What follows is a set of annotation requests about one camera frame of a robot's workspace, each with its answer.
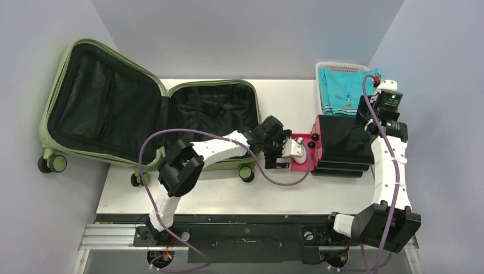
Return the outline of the teal garment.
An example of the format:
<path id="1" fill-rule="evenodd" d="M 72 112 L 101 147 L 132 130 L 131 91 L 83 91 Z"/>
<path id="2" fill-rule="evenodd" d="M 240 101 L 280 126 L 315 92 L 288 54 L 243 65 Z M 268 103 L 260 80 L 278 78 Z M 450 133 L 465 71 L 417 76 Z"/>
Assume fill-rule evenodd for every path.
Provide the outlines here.
<path id="1" fill-rule="evenodd" d="M 362 92 L 362 83 L 366 75 L 380 77 L 378 69 L 359 72 L 334 71 L 319 68 L 318 83 L 322 98 L 324 115 L 355 116 Z"/>

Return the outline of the white perforated plastic basket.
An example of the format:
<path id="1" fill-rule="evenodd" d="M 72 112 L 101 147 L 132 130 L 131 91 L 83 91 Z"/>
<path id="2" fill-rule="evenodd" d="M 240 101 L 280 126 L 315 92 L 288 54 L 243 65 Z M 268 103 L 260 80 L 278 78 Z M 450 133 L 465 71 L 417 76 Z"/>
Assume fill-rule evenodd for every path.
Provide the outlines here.
<path id="1" fill-rule="evenodd" d="M 359 71 L 370 71 L 366 66 L 363 65 L 356 65 L 351 63 L 338 63 L 338 62 L 319 62 L 316 64 L 315 71 L 316 71 L 316 82 L 317 82 L 317 95 L 318 101 L 320 105 L 320 111 L 322 112 L 321 104 L 322 98 L 320 93 L 320 87 L 318 83 L 318 70 L 319 68 L 329 68 L 334 71 L 343 71 L 343 72 L 359 72 Z"/>

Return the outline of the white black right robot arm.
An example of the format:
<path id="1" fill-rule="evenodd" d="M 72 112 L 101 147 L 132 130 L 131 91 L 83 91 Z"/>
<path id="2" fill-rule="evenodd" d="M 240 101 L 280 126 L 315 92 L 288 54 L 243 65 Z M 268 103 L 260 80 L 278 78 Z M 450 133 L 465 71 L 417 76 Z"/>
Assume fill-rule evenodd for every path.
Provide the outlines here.
<path id="1" fill-rule="evenodd" d="M 360 99 L 356 124 L 370 135 L 374 157 L 374 194 L 372 202 L 358 214 L 332 213 L 332 222 L 322 228 L 323 239 L 338 243 L 344 236 L 364 245 L 399 253 L 421 226 L 421 215 L 415 213 L 405 183 L 405 151 L 408 127 L 399 122 L 398 106 L 403 95 L 380 90 Z"/>

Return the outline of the black and pink storage organizer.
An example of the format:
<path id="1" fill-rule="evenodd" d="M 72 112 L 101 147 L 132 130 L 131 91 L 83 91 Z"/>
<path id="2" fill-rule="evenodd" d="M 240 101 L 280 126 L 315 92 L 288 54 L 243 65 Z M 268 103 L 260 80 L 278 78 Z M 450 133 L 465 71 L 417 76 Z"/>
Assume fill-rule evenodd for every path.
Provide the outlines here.
<path id="1" fill-rule="evenodd" d="M 374 164 L 370 136 L 352 116 L 318 115 L 309 133 L 293 133 L 309 148 L 314 176 L 360 178 Z"/>

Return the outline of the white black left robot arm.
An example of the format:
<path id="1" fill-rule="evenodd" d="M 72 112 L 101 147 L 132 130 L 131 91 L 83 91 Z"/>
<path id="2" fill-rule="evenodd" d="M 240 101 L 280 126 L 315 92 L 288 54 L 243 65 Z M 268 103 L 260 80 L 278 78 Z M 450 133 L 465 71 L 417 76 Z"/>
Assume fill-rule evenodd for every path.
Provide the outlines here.
<path id="1" fill-rule="evenodd" d="M 278 163 L 282 158 L 306 160 L 306 151 L 299 140 L 292 139 L 291 130 L 274 116 L 269 116 L 253 128 L 235 130 L 228 135 L 218 136 L 195 130 L 194 133 L 208 136 L 201 142 L 180 139 L 166 148 L 158 165 L 158 195 L 152 199 L 154 206 L 146 222 L 148 238 L 155 245 L 169 241 L 170 229 L 180 198 L 196 185 L 202 170 L 229 158 L 264 154 L 265 168 L 288 168 L 289 163 Z"/>

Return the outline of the green hard-shell suitcase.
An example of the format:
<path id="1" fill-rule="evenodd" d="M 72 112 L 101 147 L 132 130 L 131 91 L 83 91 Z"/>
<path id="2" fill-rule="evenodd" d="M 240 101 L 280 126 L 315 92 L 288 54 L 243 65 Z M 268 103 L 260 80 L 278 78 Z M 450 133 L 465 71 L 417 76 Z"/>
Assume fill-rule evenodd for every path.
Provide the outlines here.
<path id="1" fill-rule="evenodd" d="M 66 155 L 132 169 L 131 184 L 179 139 L 206 140 L 261 122 L 254 86 L 245 80 L 185 82 L 172 88 L 151 72 L 93 39 L 63 54 L 39 125 L 41 173 L 60 173 Z"/>

